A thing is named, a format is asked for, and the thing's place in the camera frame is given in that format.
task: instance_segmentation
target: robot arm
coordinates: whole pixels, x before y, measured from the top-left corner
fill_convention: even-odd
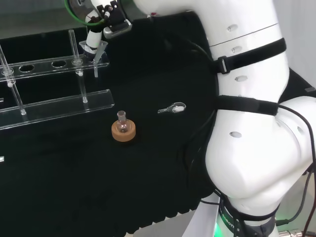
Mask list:
[[[106,0],[92,2],[96,9],[109,4]],[[134,2],[151,16],[195,11],[204,26],[214,60],[246,53],[282,39],[273,0]],[[100,14],[96,10],[90,16]],[[111,22],[113,13],[109,11],[109,14]],[[100,30],[90,30],[87,53],[93,55],[101,34]],[[228,74],[219,73],[217,78],[220,95],[277,103],[289,78],[286,54],[237,68]],[[285,105],[299,111],[316,130],[315,98],[296,98]],[[287,111],[279,110],[277,116],[271,116],[218,110],[206,152],[206,167],[213,183],[228,196],[237,211],[249,216],[266,216],[277,209],[287,191],[312,163],[310,142],[304,122]],[[224,236],[233,237],[225,220],[219,215],[217,223]],[[278,237],[273,217],[245,223],[258,237]],[[266,235],[261,232],[263,226],[269,230]]]
[[[86,23],[100,23],[88,27],[84,53],[92,61],[102,39],[102,32],[106,39],[111,39],[129,31],[131,23],[126,19],[115,0],[91,0],[91,4],[94,6],[94,10],[86,16],[85,21]]]

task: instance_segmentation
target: circular hole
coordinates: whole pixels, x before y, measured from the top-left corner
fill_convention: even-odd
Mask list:
[[[238,25],[231,25],[227,28],[227,31],[228,32],[235,31],[237,30],[237,28],[238,28]]]
[[[240,132],[231,132],[230,135],[232,137],[235,137],[235,138],[240,138],[242,137],[242,134]]]
[[[62,68],[64,66],[66,66],[66,61],[55,61],[55,62],[52,62],[52,66],[55,67],[55,68]]]
[[[235,78],[235,81],[237,81],[237,82],[243,82],[243,81],[245,81],[245,80],[247,80],[247,79],[248,79],[247,76],[240,76],[240,77],[236,77],[236,78]]]
[[[23,73],[29,73],[31,72],[32,70],[34,69],[34,65],[32,64],[29,64],[29,65],[24,65],[24,66],[21,66],[19,68],[19,70]]]
[[[237,46],[235,48],[232,48],[232,53],[239,53],[242,51],[242,47],[241,46]]]
[[[303,131],[300,127],[297,127],[297,130],[298,130],[301,134],[304,134],[304,131]]]

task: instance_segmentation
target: black mat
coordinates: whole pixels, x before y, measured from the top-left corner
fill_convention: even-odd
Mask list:
[[[0,236],[121,237],[197,207],[176,151],[212,112],[214,75],[203,57],[166,43],[161,33],[168,29],[207,45],[192,13],[136,22],[111,42],[111,66],[98,80],[89,72],[86,82],[87,91],[111,89],[114,108],[0,131]],[[85,29],[76,35],[84,40]],[[67,31],[0,41],[9,63],[70,55],[68,42]],[[73,73],[17,85],[25,104],[79,94]],[[291,72],[282,100],[307,87]],[[5,84],[0,97],[2,108],[14,105]],[[157,114],[179,101],[184,113]],[[119,110],[137,126],[127,145],[111,137]]]

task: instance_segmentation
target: acrylic test tube rack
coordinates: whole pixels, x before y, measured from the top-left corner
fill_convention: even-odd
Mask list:
[[[0,46],[0,82],[6,82],[11,88],[17,106],[0,110],[0,130],[41,122],[56,118],[87,113],[111,108],[114,101],[110,90],[86,93],[84,84],[84,70],[94,69],[98,77],[98,68],[109,65],[105,54],[108,43],[102,41],[92,62],[85,62],[79,55],[75,32],[69,30],[73,56],[51,58],[24,63],[8,64]],[[20,97],[18,79],[29,79],[57,73],[74,71],[77,75],[81,95],[58,98],[24,105]]]

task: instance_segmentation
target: white wall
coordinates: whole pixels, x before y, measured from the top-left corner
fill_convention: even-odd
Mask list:
[[[274,0],[290,67],[316,87],[316,0]]]
[[[64,0],[0,0],[0,14],[29,13],[64,7]]]

